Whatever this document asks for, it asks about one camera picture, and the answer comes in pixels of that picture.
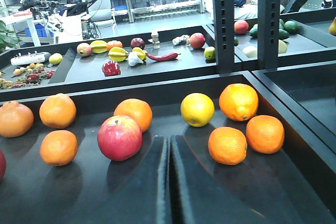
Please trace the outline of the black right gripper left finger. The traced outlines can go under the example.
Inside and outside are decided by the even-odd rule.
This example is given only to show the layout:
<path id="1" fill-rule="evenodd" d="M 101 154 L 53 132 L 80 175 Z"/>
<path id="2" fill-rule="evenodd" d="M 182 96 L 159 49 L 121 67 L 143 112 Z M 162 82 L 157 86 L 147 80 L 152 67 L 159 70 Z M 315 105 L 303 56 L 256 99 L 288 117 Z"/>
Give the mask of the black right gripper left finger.
<path id="1" fill-rule="evenodd" d="M 40 142 L 3 141 L 1 223 L 167 223 L 168 143 L 146 138 L 136 156 L 113 162 L 85 139 L 69 165 L 45 164 Z"/>

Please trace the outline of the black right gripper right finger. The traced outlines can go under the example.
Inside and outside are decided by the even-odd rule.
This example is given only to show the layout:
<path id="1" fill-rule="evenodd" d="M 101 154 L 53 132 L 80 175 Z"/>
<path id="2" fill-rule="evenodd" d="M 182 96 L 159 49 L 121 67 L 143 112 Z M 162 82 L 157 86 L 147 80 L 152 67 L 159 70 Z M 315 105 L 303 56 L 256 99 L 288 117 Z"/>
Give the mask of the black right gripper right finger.
<path id="1" fill-rule="evenodd" d="M 234 166 L 215 162 L 204 141 L 171 138 L 175 223 L 335 223 L 286 153 L 250 152 Z"/>

